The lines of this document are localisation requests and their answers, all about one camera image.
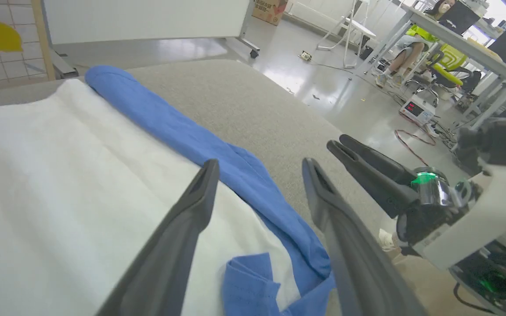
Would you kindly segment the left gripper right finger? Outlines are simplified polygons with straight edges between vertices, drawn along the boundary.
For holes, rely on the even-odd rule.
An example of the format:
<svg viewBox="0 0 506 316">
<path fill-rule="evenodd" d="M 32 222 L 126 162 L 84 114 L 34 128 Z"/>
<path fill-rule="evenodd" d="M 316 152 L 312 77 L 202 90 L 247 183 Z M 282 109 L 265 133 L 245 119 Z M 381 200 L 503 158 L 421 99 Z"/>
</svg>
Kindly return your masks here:
<svg viewBox="0 0 506 316">
<path fill-rule="evenodd" d="M 304 158 L 311 217 L 323 232 L 344 316 L 425 316 L 427 310 L 323 168 Z"/>
</svg>

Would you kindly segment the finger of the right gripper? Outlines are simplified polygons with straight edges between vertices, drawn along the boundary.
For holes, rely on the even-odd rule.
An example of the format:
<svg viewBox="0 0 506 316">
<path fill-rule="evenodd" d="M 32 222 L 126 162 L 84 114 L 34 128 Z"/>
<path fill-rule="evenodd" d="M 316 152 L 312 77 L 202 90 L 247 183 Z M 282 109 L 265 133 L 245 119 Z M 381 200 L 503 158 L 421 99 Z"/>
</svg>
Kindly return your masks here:
<svg viewBox="0 0 506 316">
<path fill-rule="evenodd" d="M 342 134 L 339 137 L 339 142 L 357 153 L 371 167 L 398 184 L 409 185 L 416 179 L 416 173 L 412 170 L 347 134 Z"/>
<path fill-rule="evenodd" d="M 390 218 L 417 206 L 419 195 L 411 188 L 411 183 L 394 182 L 337 140 L 330 140 L 326 146 Z"/>
</svg>

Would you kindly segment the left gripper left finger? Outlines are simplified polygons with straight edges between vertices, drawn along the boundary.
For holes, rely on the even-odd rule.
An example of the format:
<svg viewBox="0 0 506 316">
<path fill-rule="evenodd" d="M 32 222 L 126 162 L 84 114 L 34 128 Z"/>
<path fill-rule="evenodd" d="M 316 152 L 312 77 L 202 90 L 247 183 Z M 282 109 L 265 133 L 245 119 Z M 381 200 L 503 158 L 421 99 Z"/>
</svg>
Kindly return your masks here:
<svg viewBox="0 0 506 316">
<path fill-rule="evenodd" d="M 220 168 L 203 164 L 97 312 L 98 316 L 178 316 L 195 247 L 209 225 Z"/>
</svg>

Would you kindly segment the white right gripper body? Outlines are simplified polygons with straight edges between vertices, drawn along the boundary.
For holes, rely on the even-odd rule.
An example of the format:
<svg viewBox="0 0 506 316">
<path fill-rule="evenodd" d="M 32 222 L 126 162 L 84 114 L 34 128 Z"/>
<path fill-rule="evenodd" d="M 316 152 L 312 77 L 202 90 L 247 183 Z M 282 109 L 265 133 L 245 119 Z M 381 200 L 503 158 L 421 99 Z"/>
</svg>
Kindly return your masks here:
<svg viewBox="0 0 506 316">
<path fill-rule="evenodd" d="M 442 224 L 416 244 L 416 253 L 440 270 L 455 266 L 492 241 L 506 246 L 506 166 L 486 165 L 473 180 L 482 194 L 454 224 Z"/>
</svg>

